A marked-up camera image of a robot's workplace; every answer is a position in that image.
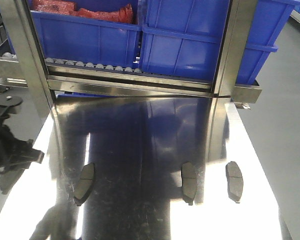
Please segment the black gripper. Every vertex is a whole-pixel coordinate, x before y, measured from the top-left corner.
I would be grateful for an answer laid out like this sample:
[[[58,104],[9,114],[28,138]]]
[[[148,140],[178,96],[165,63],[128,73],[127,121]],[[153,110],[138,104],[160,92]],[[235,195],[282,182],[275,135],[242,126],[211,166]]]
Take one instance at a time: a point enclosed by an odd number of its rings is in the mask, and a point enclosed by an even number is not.
[[[18,96],[0,95],[0,174],[29,168],[32,162],[41,163],[44,153],[33,148],[34,141],[14,136],[4,121],[17,114],[23,100]]]

